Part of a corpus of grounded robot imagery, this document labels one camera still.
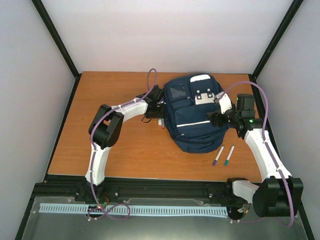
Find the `navy blue student backpack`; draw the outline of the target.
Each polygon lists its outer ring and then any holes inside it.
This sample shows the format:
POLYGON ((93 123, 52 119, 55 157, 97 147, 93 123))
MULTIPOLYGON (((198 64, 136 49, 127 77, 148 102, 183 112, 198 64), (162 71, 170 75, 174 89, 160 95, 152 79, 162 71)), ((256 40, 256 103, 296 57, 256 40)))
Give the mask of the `navy blue student backpack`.
POLYGON ((229 126, 213 126, 207 114, 220 109, 214 96, 223 91, 207 73, 181 76, 164 84, 164 125, 183 152, 206 154, 222 145, 229 126))

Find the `green capped white marker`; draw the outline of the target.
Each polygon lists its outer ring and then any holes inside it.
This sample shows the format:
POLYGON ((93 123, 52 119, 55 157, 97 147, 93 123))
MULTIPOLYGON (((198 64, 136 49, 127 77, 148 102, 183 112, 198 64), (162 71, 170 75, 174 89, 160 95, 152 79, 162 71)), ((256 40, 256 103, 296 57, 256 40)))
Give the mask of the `green capped white marker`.
POLYGON ((231 148, 230 148, 230 150, 229 150, 229 153, 228 153, 228 155, 227 155, 227 157, 226 157, 226 159, 225 159, 225 162, 224 162, 224 165, 225 165, 225 166, 228 165, 228 163, 229 163, 229 161, 230 161, 230 158, 231 158, 231 156, 232 156, 232 154, 233 154, 234 149, 235 149, 235 146, 232 145, 231 148))

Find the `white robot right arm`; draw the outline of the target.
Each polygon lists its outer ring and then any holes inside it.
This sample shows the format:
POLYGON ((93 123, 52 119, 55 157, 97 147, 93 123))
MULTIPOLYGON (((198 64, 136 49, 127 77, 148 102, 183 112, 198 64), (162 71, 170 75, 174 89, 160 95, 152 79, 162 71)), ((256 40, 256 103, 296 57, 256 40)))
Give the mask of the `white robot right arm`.
POLYGON ((264 121, 256 117, 255 98, 252 94, 238 94, 233 104, 229 96, 220 92, 213 101, 218 109, 207 113, 215 127, 232 125, 237 136, 250 148, 260 171, 262 183, 256 185, 244 178, 228 179, 232 194, 242 198, 259 217, 291 217, 297 214, 303 183, 292 177, 277 155, 263 128, 264 121))

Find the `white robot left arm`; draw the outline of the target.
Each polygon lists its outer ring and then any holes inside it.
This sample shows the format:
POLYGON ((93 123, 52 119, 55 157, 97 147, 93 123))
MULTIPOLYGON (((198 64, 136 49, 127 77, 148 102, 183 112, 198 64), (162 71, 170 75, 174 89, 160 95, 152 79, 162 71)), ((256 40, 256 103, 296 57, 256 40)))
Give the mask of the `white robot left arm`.
POLYGON ((105 179, 108 156, 120 137, 123 123, 139 115, 151 119, 162 118, 163 97, 164 91, 158 85, 154 85, 148 92, 128 102, 114 106, 103 104, 99 107, 88 130, 91 154, 85 178, 91 184, 86 190, 86 195, 92 201, 103 198, 104 188, 99 184, 105 179))

